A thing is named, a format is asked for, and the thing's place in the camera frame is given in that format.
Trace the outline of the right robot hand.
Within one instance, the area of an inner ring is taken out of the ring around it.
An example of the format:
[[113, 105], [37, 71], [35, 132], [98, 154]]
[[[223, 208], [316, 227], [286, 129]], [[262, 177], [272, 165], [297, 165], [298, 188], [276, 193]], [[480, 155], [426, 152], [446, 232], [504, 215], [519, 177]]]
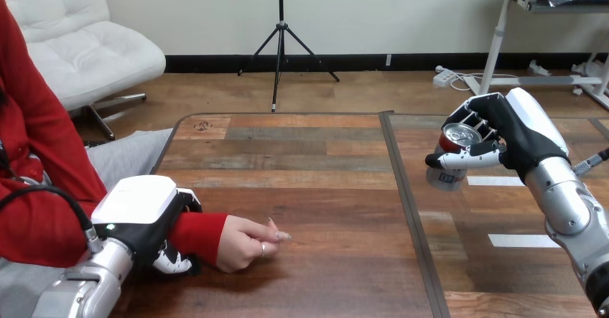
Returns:
[[549, 159], [571, 161], [564, 139], [531, 94], [514, 88], [506, 95], [488, 93], [464, 101], [444, 125], [462, 123], [477, 131], [476, 144], [444, 153], [428, 154], [425, 164], [434, 169], [482, 169], [502, 165], [521, 180]]

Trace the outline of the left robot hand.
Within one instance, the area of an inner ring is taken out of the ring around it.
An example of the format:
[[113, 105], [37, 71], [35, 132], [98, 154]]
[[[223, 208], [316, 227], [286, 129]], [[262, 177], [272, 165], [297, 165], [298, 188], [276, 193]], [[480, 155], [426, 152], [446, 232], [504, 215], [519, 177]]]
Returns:
[[202, 211], [192, 190], [177, 187], [169, 177], [148, 174], [120, 180], [90, 219], [99, 237], [124, 244], [136, 264], [166, 274], [197, 274], [197, 257], [181, 254], [169, 234], [182, 213]]

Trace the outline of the person's hand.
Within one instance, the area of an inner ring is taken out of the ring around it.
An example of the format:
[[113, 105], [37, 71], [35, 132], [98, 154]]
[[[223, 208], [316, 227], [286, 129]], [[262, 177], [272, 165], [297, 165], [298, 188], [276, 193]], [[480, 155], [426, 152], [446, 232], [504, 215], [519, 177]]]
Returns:
[[241, 271], [260, 258], [275, 256], [290, 234], [269, 218], [266, 225], [229, 215], [218, 244], [215, 266], [225, 273]]

